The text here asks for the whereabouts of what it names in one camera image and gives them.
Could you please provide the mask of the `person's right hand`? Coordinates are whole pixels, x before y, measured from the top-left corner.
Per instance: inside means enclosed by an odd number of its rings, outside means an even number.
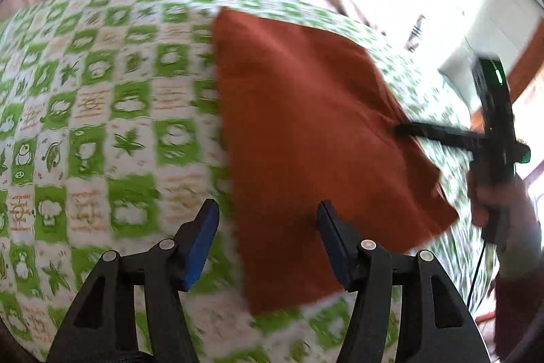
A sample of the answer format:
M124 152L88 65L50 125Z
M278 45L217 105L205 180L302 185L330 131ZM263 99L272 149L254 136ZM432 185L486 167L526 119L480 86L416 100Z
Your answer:
M542 257L541 227L524 182L515 176L509 183L484 185L473 170L466 175L472 224L484 228L491 207L508 210L509 227L504 245L497 248L502 280L518 280L539 267Z

